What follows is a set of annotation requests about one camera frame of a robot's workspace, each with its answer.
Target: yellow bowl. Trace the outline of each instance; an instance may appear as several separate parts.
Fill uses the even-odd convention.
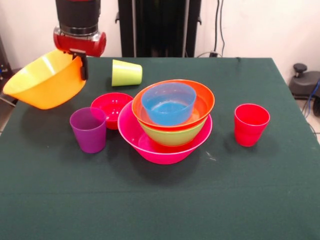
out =
[[[149,126],[144,125],[142,122],[139,122],[144,132],[155,142],[161,145],[173,147],[180,146],[191,142],[197,134],[200,132],[202,127],[205,125],[205,122],[208,117],[206,117],[201,123],[198,125],[191,127],[186,130],[181,131],[161,131],[154,128],[150,128]]]
[[[17,72],[3,92],[39,109],[51,109],[70,100],[84,87],[79,57],[59,50],[49,52]]]

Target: blue cable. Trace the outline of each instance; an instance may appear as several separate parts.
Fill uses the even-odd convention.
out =
[[[320,86],[320,79],[318,80],[318,82],[317,82],[317,84],[316,84],[313,92],[310,94],[310,96],[309,96],[309,98],[308,98],[308,101],[307,101],[307,103],[308,103],[308,114],[305,116],[305,118],[307,118],[307,117],[309,116],[309,114],[310,114],[311,99],[312,99],[312,97],[314,96],[314,94],[317,92],[319,86]]]

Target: lime green bowl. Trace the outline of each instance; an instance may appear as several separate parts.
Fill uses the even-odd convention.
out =
[[[197,134],[200,132],[202,127],[205,125],[205,122],[208,117],[206,117],[202,122],[198,125],[193,126],[189,129],[181,130],[181,131],[161,131],[149,126],[144,125],[142,122],[139,122],[144,132],[155,142],[158,144],[175,147],[181,146],[191,142]]]

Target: pink bowl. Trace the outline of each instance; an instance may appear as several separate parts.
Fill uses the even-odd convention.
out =
[[[203,128],[190,143],[182,146],[163,146],[144,132],[132,112],[132,101],[121,110],[118,118],[118,129],[121,136],[146,160],[155,164],[175,164],[185,159],[197,147],[203,144],[213,128],[212,118],[209,115]]]

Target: white wall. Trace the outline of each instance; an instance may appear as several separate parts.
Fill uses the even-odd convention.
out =
[[[217,2],[202,0],[196,55],[214,48]],[[319,0],[224,0],[222,30],[225,57],[272,57],[286,81],[297,62],[320,71]]]
[[[0,35],[12,68],[23,67],[55,49],[55,0],[0,0]],[[101,0],[99,28],[106,33],[103,56],[121,57],[118,0]]]
[[[217,0],[202,0],[195,53],[210,51],[215,39]],[[320,70],[319,0],[224,0],[225,57],[272,57],[287,81],[292,65]],[[103,56],[121,56],[118,0],[101,0],[99,28],[106,32]],[[58,23],[54,0],[0,0],[0,35],[13,68],[55,48]]]

